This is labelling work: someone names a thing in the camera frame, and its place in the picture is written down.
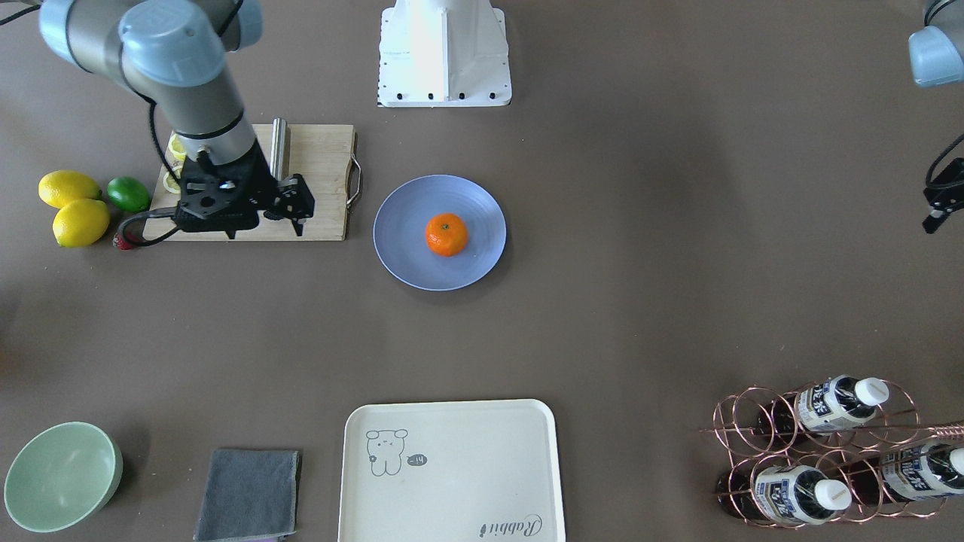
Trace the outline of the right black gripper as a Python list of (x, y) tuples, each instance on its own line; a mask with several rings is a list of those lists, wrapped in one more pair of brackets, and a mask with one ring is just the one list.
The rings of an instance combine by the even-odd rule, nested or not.
[(264, 217), (270, 220), (290, 220), (296, 236), (303, 236), (304, 223), (313, 218), (316, 211), (316, 199), (306, 179), (290, 172), (290, 145), (282, 145), (280, 151), (280, 172), (285, 176), (271, 172), (275, 151), (269, 151), (269, 157), (265, 157), (261, 145), (256, 143), (252, 147), (252, 157), (255, 159), (252, 171), (255, 208), (262, 210)]

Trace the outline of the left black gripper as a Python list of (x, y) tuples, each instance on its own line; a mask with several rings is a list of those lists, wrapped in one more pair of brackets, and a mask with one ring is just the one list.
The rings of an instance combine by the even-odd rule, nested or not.
[(923, 220), (923, 229), (933, 234), (947, 220), (947, 214), (962, 207), (963, 158), (954, 158), (939, 175), (927, 181), (923, 195), (931, 207), (931, 212)]

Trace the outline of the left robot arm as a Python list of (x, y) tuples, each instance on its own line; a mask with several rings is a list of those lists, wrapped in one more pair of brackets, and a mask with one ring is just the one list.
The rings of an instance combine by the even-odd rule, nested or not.
[[(961, 84), (963, 81), (963, 2), (926, 1), (923, 6), (923, 28), (907, 41), (911, 72), (920, 88)], [(961, 212), (963, 165), (957, 157), (938, 172), (938, 165), (958, 148), (963, 135), (958, 135), (933, 160), (926, 170), (923, 195), (929, 213), (923, 220), (928, 234), (936, 233), (951, 215)]]

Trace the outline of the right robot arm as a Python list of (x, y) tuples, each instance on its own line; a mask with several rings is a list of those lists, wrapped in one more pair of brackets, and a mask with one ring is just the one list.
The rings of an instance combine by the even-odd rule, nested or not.
[(302, 175), (276, 176), (227, 68), (226, 54), (255, 44), (258, 1), (27, 1), (45, 44), (83, 71), (107, 77), (160, 108), (186, 150), (178, 205), (139, 212), (118, 227), (120, 247), (139, 221), (168, 218), (174, 231), (234, 238), (262, 218), (289, 220), (296, 236), (316, 209)]

